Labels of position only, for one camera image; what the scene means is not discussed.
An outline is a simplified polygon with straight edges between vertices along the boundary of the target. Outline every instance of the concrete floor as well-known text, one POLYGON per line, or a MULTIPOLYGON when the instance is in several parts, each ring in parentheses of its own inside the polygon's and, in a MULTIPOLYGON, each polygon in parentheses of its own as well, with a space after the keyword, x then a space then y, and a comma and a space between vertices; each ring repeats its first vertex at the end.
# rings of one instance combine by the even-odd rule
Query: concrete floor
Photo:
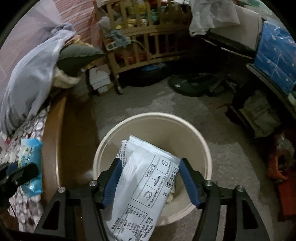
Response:
MULTIPOLYGON (((271 241, 282 241, 292 229, 292 223, 277 221, 279 200, 274 185, 266 178, 266 166, 244 130, 225 116, 232 95, 219 97, 186 97, 175 93, 163 80, 147 87, 126 87, 119 96, 109 91, 94 97, 94 117, 99 139, 122 120, 145 112, 166 112, 194 125, 208 143, 213 160, 212 180, 226 188, 242 185, 247 190, 266 226, 271 241)), ((217 241, 223 240, 225 208, 217 241)), ((157 227, 151 241, 191 240, 201 212, 194 210, 170 225, 157 227)))

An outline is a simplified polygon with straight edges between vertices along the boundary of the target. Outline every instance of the trash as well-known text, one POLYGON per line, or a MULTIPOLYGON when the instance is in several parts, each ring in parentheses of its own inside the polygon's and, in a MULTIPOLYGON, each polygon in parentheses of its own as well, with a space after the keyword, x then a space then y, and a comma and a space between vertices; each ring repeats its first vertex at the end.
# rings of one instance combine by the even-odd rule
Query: trash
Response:
POLYGON ((102 213, 116 240, 149 240, 174 186, 180 159, 137 137, 123 140, 113 206, 102 213))
POLYGON ((42 174, 41 174, 41 148, 43 143, 38 139, 21 139, 20 140, 20 151, 18 153, 18 168, 23 168, 24 166, 34 163, 38 167, 38 176, 31 179, 27 183, 23 184, 22 191, 28 197, 33 197, 35 195, 41 194, 42 189, 42 174))

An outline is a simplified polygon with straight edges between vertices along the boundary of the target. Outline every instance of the blue storage box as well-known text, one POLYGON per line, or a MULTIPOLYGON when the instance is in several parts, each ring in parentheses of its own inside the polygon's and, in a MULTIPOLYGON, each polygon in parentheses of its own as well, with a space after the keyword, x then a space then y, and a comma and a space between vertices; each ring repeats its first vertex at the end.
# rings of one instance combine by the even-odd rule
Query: blue storage box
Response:
POLYGON ((282 24, 265 21, 254 65, 268 75, 286 95, 296 84, 296 44, 282 24))

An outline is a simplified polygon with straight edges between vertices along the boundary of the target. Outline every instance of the barcode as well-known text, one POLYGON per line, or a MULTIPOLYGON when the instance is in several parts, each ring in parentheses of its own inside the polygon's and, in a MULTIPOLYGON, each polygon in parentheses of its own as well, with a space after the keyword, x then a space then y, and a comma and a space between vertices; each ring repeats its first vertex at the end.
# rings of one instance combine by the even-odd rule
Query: barcode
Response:
POLYGON ((176 177, 178 171, 179 171, 179 168, 177 166, 174 166, 173 172, 165 185, 167 188, 170 188, 170 189, 173 188, 174 183, 175 183, 175 177, 176 177))

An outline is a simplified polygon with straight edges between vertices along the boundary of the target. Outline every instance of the patterned bedsheet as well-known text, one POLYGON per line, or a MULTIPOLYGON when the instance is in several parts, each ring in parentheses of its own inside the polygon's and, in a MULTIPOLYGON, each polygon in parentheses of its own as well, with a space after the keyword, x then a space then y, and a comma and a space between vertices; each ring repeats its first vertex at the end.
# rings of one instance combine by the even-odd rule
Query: patterned bedsheet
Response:
MULTIPOLYGON (((35 137, 42 141, 49 108, 50 104, 47 107, 41 108, 38 115, 36 115, 34 118, 25 121, 19 126, 11 138, 8 149, 5 153, 3 153, 0 164, 7 161, 17 161, 17 154, 20 149, 20 139, 35 137)), ((22 192, 21 187, 18 187, 17 192, 9 199, 9 202, 11 204, 11 207, 9 208, 9 214, 11 216, 16 215, 16 218, 19 222, 19 230, 33 232, 43 213, 41 195, 28 198, 22 192)))

